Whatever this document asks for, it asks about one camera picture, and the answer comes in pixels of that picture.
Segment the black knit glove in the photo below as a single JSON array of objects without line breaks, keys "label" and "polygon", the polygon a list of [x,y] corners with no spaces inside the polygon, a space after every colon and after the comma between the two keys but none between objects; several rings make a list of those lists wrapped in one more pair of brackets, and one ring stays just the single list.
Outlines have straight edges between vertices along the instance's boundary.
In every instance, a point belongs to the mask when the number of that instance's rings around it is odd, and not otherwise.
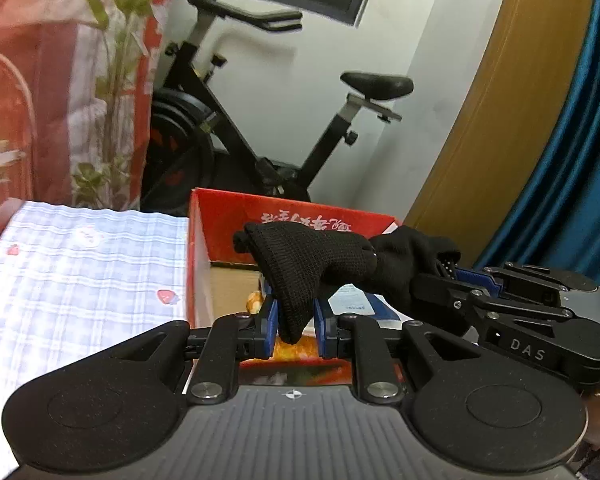
[{"label": "black knit glove", "polygon": [[355,232],[317,231],[290,221],[247,223],[233,235],[234,251],[249,254],[278,301],[278,333],[286,344],[300,339],[314,315],[314,301],[352,284],[383,296],[410,313],[410,283],[419,275],[450,278],[460,248],[447,237],[400,226],[366,238]]}]

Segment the white blue packet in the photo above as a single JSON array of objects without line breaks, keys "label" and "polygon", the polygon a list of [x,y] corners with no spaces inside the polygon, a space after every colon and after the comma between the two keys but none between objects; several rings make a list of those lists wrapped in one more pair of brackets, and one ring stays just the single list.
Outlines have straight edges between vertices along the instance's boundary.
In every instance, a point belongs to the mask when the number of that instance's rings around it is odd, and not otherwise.
[{"label": "white blue packet", "polygon": [[363,292],[349,284],[343,285],[328,300],[332,312],[358,314],[373,318],[380,327],[400,330],[411,318],[388,305],[384,296]]}]

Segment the red strawberry cardboard box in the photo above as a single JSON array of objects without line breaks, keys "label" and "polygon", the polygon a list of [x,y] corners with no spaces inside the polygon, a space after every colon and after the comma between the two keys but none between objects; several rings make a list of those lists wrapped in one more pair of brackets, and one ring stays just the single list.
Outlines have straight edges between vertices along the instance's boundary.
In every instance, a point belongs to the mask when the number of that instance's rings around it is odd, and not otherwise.
[{"label": "red strawberry cardboard box", "polygon": [[[245,312],[263,296],[261,275],[248,254],[234,251],[233,235],[246,223],[289,221],[317,231],[355,232],[365,237],[398,227],[386,214],[295,200],[196,188],[190,196],[186,307],[189,324],[212,325],[216,318]],[[351,364],[318,357],[312,325],[298,344],[276,342],[269,360],[240,364],[242,384],[330,386],[352,382]]]}]

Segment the blue curtain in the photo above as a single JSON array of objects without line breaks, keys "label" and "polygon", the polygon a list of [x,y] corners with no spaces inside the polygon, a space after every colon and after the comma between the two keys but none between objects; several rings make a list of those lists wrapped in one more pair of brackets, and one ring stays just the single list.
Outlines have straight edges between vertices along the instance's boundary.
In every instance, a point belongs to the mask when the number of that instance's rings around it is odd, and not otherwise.
[{"label": "blue curtain", "polygon": [[475,265],[574,271],[600,284],[600,0],[562,111],[532,174]]}]

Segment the blue checkered tablecloth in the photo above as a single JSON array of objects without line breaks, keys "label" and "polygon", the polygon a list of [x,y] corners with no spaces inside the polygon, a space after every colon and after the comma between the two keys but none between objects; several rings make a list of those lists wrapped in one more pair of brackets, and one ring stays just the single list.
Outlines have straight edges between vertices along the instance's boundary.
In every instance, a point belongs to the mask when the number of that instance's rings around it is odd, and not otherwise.
[{"label": "blue checkered tablecloth", "polygon": [[0,237],[1,414],[22,384],[185,314],[188,221],[25,203]]}]

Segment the yellow wooden door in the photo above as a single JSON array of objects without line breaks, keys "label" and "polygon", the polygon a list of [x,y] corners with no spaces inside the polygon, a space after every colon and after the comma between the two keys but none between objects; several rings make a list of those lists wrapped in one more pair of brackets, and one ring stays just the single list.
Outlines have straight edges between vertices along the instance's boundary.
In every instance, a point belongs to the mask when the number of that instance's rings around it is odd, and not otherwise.
[{"label": "yellow wooden door", "polygon": [[503,0],[463,106],[405,222],[475,264],[564,105],[593,0]]}]

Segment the printed backdrop cloth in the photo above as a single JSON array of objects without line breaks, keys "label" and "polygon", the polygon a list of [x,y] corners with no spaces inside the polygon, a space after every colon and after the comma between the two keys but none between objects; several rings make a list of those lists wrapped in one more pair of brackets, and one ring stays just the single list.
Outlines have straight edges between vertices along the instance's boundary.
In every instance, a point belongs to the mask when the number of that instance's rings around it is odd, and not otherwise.
[{"label": "printed backdrop cloth", "polygon": [[26,200],[140,206],[171,0],[0,0],[0,236]]}]

